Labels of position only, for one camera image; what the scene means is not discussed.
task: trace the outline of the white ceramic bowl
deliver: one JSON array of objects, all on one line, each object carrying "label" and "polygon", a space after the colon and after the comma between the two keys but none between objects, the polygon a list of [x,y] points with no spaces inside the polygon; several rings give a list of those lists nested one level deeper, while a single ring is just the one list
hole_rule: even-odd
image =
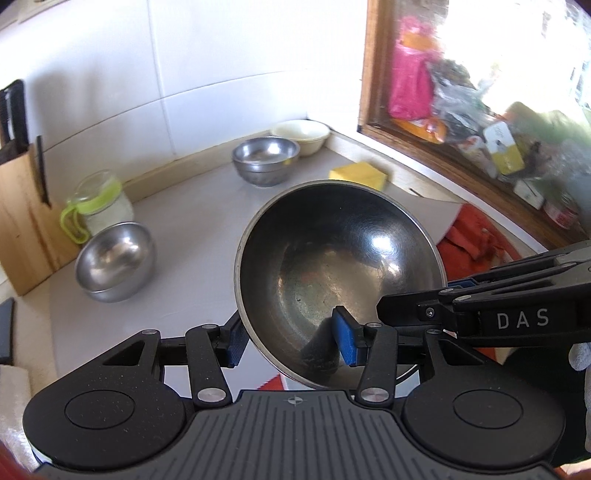
[{"label": "white ceramic bowl", "polygon": [[321,149],[330,135],[330,128],[313,120],[289,120],[274,126],[271,135],[297,142],[300,157],[308,157]]}]

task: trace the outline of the yellow sponge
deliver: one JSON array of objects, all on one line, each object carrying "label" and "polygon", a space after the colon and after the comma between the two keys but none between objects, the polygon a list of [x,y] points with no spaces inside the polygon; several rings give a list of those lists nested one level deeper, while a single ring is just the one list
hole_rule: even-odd
[{"label": "yellow sponge", "polygon": [[388,176],[373,168],[367,162],[353,163],[345,167],[335,168],[329,173],[331,180],[347,180],[360,183],[375,190],[382,190]]}]

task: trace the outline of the pink bag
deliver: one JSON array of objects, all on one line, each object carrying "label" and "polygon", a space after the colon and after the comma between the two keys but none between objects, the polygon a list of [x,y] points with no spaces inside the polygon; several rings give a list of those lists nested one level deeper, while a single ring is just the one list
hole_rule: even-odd
[{"label": "pink bag", "polygon": [[[426,34],[431,30],[427,24],[418,22],[414,17],[402,19],[401,31]],[[394,61],[392,62],[392,88],[388,112],[400,120],[418,120],[431,116],[433,102],[433,83],[427,68],[427,62],[438,56],[435,50],[416,50],[396,42]]]}]

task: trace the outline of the metal bowl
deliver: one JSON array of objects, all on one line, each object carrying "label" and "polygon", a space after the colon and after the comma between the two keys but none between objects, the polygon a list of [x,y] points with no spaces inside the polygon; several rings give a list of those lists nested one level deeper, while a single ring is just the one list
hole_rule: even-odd
[{"label": "metal bowl", "polygon": [[300,146],[281,137],[251,138],[232,152],[238,174],[248,183],[271,187],[288,179],[300,155]]},{"label": "metal bowl", "polygon": [[150,231],[135,222],[112,225],[97,233],[82,249],[74,270],[78,285],[93,299],[128,299],[150,280],[156,246]]},{"label": "metal bowl", "polygon": [[335,306],[376,322],[383,295],[445,285],[437,248],[418,222],[385,195],[345,181],[314,181],[272,199],[244,232],[234,267],[252,341],[313,388],[354,389],[361,377],[333,340]]}]

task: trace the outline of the green lid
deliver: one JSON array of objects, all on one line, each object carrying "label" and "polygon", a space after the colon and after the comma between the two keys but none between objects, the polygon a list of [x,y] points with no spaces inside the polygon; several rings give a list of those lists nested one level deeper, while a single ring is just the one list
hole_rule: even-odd
[{"label": "green lid", "polygon": [[110,170],[101,170],[86,177],[76,188],[69,203],[82,215],[100,212],[121,194],[123,185]]}]

